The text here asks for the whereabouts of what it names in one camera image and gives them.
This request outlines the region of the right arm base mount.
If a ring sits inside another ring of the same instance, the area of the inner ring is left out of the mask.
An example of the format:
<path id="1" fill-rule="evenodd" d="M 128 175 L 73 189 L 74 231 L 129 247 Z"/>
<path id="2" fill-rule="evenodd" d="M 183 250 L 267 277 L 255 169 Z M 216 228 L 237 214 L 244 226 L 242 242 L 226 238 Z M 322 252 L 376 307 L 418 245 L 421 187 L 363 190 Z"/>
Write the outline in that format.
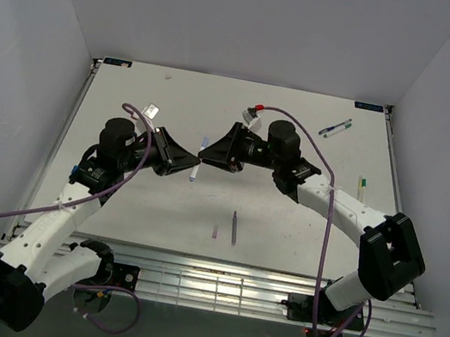
<path id="1" fill-rule="evenodd" d="M 313 319 L 313 296 L 300 294 L 300 293 L 290 293 L 287 298 L 281 301 L 286 310 L 286 317 L 289 320 L 298 322 L 312 322 Z M 347 325 L 347 329 L 352 331 L 361 332 L 364 325 L 364 315 L 362 309 L 358 306 L 351 306 L 348 309 L 338 311 L 335 310 L 332 305 L 326 300 L 319 301 L 319 313 L 318 313 L 318 324 L 327 327 L 336 328 L 353 315 L 352 321 Z"/>

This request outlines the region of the purple translucent pen cap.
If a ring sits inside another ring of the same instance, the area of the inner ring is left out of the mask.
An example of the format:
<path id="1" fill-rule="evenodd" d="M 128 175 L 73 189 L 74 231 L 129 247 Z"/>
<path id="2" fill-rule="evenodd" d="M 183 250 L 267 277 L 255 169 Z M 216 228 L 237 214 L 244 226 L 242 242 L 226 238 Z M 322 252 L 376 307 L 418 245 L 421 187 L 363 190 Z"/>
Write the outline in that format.
<path id="1" fill-rule="evenodd" d="M 219 230 L 219 225 L 215 224 L 214 225 L 214 229 L 213 229 L 212 239 L 216 239 L 217 238 L 218 230 Z"/>

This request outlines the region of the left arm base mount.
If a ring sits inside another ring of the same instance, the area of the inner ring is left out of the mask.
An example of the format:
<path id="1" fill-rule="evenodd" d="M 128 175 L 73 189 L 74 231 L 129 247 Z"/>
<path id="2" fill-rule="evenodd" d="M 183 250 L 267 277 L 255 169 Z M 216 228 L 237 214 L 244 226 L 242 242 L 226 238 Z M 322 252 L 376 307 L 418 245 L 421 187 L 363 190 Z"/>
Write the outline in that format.
<path id="1" fill-rule="evenodd" d="M 102 285 L 118 286 L 128 291 L 136 291 L 141 268 L 113 262 L 106 264 Z"/>

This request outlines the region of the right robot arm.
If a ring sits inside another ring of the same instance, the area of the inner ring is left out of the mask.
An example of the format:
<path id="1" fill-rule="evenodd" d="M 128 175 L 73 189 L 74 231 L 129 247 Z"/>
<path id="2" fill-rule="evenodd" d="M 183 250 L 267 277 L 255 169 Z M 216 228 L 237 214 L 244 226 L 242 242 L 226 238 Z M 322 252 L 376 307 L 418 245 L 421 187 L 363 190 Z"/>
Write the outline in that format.
<path id="1" fill-rule="evenodd" d="M 402 212 L 386 215 L 342 190 L 301 154 L 300 137 L 286 120 L 271 123 L 267 138 L 234 123 L 230 131 L 198 153 L 203 163 L 238 173 L 244 164 L 267 168 L 276 188 L 295 203 L 317 212 L 358 248 L 358 267 L 319 290 L 307 305 L 323 323 L 372 298 L 386 301 L 425 272 L 425 261 L 411 220 Z"/>

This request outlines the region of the purple marker pen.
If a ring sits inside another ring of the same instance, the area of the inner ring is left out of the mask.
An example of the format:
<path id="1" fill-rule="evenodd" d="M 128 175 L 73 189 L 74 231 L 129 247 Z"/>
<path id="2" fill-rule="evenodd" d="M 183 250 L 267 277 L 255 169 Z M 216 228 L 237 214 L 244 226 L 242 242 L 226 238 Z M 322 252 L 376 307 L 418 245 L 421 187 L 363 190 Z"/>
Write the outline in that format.
<path id="1" fill-rule="evenodd" d="M 233 216 L 232 216 L 232 219 L 233 219 L 233 221 L 232 221 L 232 231 L 231 231 L 231 245 L 232 246 L 235 246 L 236 245 L 236 242 L 237 242 L 237 227 L 238 227 L 238 212 L 237 211 L 234 211 L 234 213 L 233 213 Z"/>

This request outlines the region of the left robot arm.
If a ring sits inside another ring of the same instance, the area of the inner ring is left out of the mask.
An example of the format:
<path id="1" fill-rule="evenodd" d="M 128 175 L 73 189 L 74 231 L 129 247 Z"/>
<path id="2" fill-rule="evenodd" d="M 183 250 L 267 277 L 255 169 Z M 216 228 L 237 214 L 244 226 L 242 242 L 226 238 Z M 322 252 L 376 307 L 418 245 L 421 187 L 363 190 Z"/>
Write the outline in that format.
<path id="1" fill-rule="evenodd" d="M 55 201 L 54 211 L 41 213 L 20 236 L 0 248 L 0 322 L 16 332 L 38 317 L 59 292 L 81 283 L 90 287 L 113 280 L 113 252 L 89 239 L 56 252 L 67 238 L 140 169 L 171 175 L 200 161 L 176 144 L 165 128 L 138 133 L 132 121 L 106 122 L 98 144 L 90 147 L 71 172 Z"/>

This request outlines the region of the green capped marker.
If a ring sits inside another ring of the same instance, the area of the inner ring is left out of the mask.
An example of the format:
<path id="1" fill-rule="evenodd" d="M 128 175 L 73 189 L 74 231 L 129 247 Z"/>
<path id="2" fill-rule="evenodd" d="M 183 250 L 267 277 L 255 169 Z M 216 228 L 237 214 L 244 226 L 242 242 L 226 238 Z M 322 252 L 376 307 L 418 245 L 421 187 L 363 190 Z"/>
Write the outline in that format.
<path id="1" fill-rule="evenodd" d="M 334 129 L 333 131 L 322 135 L 322 137 L 323 138 L 328 138 L 328 137 L 332 136 L 333 134 L 336 134 L 338 132 L 342 132 L 342 131 L 346 130 L 347 128 L 350 128 L 351 127 L 351 123 L 352 123 L 352 119 L 347 119 L 347 120 L 345 120 L 345 122 L 346 122 L 346 125 L 338 127 L 336 130 Z"/>

